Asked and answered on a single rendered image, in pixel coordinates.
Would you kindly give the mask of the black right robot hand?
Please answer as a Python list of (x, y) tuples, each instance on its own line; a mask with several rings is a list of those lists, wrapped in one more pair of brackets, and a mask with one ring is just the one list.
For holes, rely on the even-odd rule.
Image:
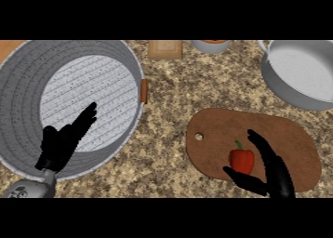
[(260, 152), (266, 181), (262, 181), (259, 178), (237, 171), (231, 166), (225, 166), (223, 171), (229, 175), (237, 186), (244, 190), (254, 192), (262, 196), (269, 195), (274, 199), (293, 199), (296, 197), (294, 185), (284, 159), (274, 152), (266, 139), (253, 129), (247, 130), (247, 134), (247, 139)]

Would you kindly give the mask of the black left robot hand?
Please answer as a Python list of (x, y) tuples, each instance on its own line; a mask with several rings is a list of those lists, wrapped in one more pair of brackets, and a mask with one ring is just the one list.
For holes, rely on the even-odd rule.
[(53, 126), (43, 128), (42, 153), (34, 167), (58, 173), (67, 166), (79, 142), (96, 121), (96, 103), (92, 102), (71, 124), (61, 129)]

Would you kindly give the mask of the red bell pepper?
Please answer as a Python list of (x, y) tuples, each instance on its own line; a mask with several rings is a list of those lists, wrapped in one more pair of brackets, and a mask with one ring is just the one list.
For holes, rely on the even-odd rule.
[(254, 153), (244, 149), (243, 143), (235, 141), (237, 148), (229, 152), (228, 161), (231, 168), (247, 175), (251, 174), (254, 168)]

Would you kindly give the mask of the brown wooden cutting board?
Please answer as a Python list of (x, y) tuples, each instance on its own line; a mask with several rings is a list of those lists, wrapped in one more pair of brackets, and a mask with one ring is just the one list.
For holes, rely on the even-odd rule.
[(253, 112), (209, 108), (191, 117), (186, 126), (186, 155), (198, 171), (209, 177), (231, 181), (223, 167), (229, 152), (238, 148), (254, 153), (251, 175), (265, 180), (265, 164), (254, 144), (247, 139), (253, 129), (282, 157), (296, 192), (308, 192), (321, 180), (322, 164), (313, 139), (291, 120)]

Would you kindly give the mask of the grey metal pot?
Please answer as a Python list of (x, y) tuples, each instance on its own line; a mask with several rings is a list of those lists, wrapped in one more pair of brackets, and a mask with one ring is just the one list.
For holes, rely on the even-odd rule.
[(262, 76), (278, 98), (309, 111), (333, 109), (333, 40), (257, 41)]

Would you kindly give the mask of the large grey woven basket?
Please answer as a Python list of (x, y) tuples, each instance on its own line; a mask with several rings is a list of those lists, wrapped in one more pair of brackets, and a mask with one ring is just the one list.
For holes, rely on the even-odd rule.
[(61, 180), (99, 168), (124, 147), (147, 104), (139, 60), (121, 40), (27, 40), (0, 64), (0, 163), (39, 180), (43, 128), (61, 128), (96, 103), (96, 122)]

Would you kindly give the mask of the small tan wooden block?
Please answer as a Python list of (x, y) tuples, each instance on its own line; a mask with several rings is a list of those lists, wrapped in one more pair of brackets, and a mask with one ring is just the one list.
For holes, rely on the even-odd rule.
[(183, 55), (180, 40), (149, 40), (148, 57), (151, 59), (179, 59)]

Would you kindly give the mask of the white cup with orange contents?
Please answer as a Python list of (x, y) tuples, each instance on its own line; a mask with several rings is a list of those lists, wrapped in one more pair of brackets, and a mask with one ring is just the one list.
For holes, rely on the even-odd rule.
[(229, 40), (225, 41), (192, 40), (191, 44), (203, 53), (219, 54), (225, 52), (229, 46)]

